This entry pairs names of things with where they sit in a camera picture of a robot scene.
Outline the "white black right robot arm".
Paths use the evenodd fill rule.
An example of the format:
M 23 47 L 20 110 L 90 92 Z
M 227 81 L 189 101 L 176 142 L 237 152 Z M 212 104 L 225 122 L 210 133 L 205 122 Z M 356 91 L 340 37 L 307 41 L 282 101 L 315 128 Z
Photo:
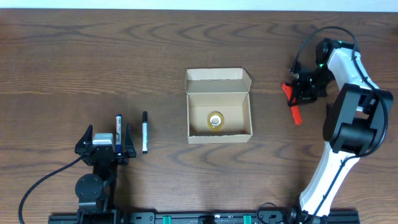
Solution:
M 316 64 L 318 67 L 311 71 L 295 62 L 291 72 L 296 78 L 284 84 L 295 123 L 300 122 L 300 105 L 326 97 L 327 86 L 332 81 L 339 89 L 326 113 L 321 161 L 309 185 L 300 194 L 299 211 L 292 214 L 293 220 L 302 223 L 326 220 L 349 170 L 383 142 L 393 103 L 392 93 L 380 90 L 366 73 L 355 44 L 322 40 L 316 46 Z

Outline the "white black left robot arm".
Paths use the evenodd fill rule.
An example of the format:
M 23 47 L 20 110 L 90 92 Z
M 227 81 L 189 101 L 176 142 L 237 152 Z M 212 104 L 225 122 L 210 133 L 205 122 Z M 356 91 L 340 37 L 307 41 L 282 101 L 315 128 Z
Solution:
M 107 137 L 105 133 L 93 134 L 93 126 L 89 125 L 77 142 L 75 153 L 93 168 L 92 173 L 82 176 L 76 183 L 79 210 L 85 214 L 96 214 L 114 209 L 118 166 L 126 166 L 130 158 L 136 157 L 130 126 L 126 127 L 121 152 L 116 152 L 111 136 Z

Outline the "yellow tape roll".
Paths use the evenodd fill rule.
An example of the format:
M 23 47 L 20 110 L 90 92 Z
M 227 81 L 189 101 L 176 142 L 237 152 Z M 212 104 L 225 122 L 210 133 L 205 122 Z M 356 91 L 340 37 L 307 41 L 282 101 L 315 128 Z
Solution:
M 208 115 L 207 123 L 210 129 L 219 130 L 224 125 L 224 116 L 218 111 L 211 112 Z

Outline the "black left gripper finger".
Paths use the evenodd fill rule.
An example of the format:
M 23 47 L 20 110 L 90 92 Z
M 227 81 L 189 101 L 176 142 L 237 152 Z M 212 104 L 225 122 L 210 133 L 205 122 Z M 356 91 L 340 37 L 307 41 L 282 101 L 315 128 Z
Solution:
M 128 124 L 126 126 L 126 134 L 125 134 L 125 140 L 124 140 L 124 148 L 127 152 L 134 152 L 134 143 L 132 140 L 131 136 L 131 128 L 130 125 Z
M 85 131 L 84 135 L 77 142 L 76 149 L 84 149 L 87 144 L 91 144 L 92 136 L 93 136 L 93 125 L 90 124 L 87 130 Z

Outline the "blue capped marker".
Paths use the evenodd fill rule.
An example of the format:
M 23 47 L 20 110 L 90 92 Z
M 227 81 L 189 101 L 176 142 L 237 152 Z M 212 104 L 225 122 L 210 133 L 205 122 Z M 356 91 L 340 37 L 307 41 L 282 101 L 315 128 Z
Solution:
M 121 137 L 122 137 L 122 115 L 118 114 L 116 116 L 116 152 L 122 152 L 121 145 Z

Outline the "red utility knife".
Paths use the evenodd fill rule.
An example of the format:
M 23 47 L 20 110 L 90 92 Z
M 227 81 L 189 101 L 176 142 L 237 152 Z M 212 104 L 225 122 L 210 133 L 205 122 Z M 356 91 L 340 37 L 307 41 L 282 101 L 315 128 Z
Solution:
M 291 104 L 294 104 L 296 102 L 296 100 L 294 98 L 294 89 L 293 89 L 293 87 L 290 84 L 288 84 L 288 83 L 283 83 L 282 84 L 282 89 L 283 89 L 284 93 L 287 96 L 288 106 L 289 106 L 289 108 L 290 108 L 290 110 L 292 112 L 292 117 L 293 117 L 294 123 L 296 125 L 302 124 L 302 117 L 301 117 L 301 114 L 300 114 L 299 107 L 297 105 L 291 106 Z

